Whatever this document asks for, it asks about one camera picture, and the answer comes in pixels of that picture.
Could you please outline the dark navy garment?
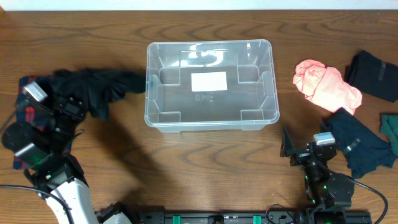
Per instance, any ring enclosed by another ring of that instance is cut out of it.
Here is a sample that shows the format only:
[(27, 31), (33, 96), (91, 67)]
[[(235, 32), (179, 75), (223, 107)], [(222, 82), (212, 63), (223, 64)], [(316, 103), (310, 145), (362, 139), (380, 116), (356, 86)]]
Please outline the dark navy garment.
[(391, 168), (397, 159), (389, 143), (375, 135), (344, 108), (323, 120), (321, 130), (332, 133), (354, 179), (362, 178), (379, 166)]

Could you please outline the clear plastic storage container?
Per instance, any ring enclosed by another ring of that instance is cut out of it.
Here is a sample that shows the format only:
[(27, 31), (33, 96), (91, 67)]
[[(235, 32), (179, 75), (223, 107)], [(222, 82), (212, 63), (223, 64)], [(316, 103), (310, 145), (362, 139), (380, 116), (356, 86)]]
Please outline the clear plastic storage container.
[[(192, 91), (191, 74), (226, 72), (226, 91)], [(153, 42), (144, 120), (162, 133), (261, 130), (280, 118), (268, 40)]]

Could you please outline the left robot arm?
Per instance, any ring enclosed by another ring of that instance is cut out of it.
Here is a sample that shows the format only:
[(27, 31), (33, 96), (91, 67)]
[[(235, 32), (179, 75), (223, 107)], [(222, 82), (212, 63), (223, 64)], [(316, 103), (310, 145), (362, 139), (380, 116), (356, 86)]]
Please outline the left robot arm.
[(73, 98), (58, 98), (53, 103), (26, 98), (16, 110), (32, 106), (44, 112), (49, 129), (41, 131), (33, 123), (18, 121), (2, 134), (2, 144), (25, 162), (28, 190), (38, 193), (59, 223), (130, 223), (120, 203), (96, 212), (89, 186), (77, 159), (65, 152), (77, 137), (76, 127), (85, 119), (86, 108)]

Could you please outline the dark green garment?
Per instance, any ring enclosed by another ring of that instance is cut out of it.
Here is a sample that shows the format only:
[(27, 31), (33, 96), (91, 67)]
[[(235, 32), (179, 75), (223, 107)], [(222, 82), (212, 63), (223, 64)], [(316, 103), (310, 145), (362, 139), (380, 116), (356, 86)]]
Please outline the dark green garment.
[(383, 114), (381, 115), (380, 133), (385, 134), (390, 142), (392, 151), (397, 155), (397, 115), (396, 114)]

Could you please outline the red navy plaid shirt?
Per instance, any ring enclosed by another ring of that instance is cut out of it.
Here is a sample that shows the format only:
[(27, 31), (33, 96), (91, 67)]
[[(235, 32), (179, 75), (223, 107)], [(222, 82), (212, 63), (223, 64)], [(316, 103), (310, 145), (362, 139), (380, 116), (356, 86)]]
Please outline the red navy plaid shirt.
[[(36, 82), (41, 89), (48, 95), (48, 97), (52, 96), (52, 88), (50, 86), (50, 82), (52, 78), (50, 77), (22, 77), (19, 80), (19, 92), (17, 96), (17, 103), (20, 103), (24, 100), (23, 97), (23, 88), (33, 82)], [(58, 97), (53, 103), (50, 105), (54, 106), (57, 110), (65, 110), (70, 113), (70, 115), (76, 116), (76, 118), (85, 116), (85, 108), (82, 102), (76, 101), (73, 97), (62, 98)], [(50, 122), (45, 119), (45, 113), (40, 112), (39, 109), (34, 109), (32, 106), (27, 106), (21, 111), (16, 112), (16, 121), (26, 121), (28, 123), (33, 123), (33, 126), (38, 128), (40, 131), (45, 130), (50, 127)], [(21, 170), (27, 168), (27, 163), (23, 162), (22, 159), (18, 159), (16, 156), (14, 157), (13, 166), (16, 170)]]

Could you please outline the white label in container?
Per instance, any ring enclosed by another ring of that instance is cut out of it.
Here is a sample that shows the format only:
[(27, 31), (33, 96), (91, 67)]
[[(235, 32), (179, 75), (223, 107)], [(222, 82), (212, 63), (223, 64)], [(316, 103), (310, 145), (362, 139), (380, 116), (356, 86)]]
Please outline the white label in container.
[(191, 74), (192, 91), (226, 91), (228, 89), (226, 72)]

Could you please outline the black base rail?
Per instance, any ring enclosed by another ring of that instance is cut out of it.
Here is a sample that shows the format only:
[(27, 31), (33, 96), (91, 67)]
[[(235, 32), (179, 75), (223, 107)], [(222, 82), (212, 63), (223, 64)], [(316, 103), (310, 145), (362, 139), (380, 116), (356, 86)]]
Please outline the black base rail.
[(138, 224), (372, 224), (368, 212), (310, 209), (302, 211), (268, 210), (243, 213), (141, 212)]

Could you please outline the pink crumpled garment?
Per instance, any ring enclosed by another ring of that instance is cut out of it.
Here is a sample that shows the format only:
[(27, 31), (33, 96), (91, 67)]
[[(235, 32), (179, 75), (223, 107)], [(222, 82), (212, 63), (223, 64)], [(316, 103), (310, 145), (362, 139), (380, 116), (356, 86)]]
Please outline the pink crumpled garment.
[(305, 99), (332, 113), (340, 108), (354, 114), (362, 105), (362, 93), (343, 80), (335, 67), (307, 59), (295, 68), (292, 83)]

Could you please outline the black garment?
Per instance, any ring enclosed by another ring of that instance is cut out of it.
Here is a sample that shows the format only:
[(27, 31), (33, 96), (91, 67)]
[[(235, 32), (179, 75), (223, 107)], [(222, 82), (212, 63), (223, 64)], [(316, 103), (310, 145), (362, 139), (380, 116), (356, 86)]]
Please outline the black garment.
[(391, 103), (397, 101), (397, 65), (383, 62), (365, 50), (353, 57), (345, 82), (369, 95)]
[(57, 70), (53, 73), (50, 86), (58, 96), (81, 100), (93, 118), (107, 120), (109, 104), (123, 99), (126, 93), (145, 92), (146, 78), (129, 70)]

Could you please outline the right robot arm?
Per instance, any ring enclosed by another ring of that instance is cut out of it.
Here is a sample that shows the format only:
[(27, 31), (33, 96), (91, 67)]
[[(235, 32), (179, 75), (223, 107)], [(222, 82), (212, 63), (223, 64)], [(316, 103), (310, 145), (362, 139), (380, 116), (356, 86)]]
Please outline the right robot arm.
[(332, 133), (315, 134), (306, 148), (296, 149), (287, 128), (283, 128), (280, 157), (288, 157), (292, 167), (299, 166), (305, 173), (307, 198), (313, 203), (307, 210), (309, 217), (328, 209), (340, 210), (351, 206), (354, 183), (327, 166), (335, 156), (336, 139)]

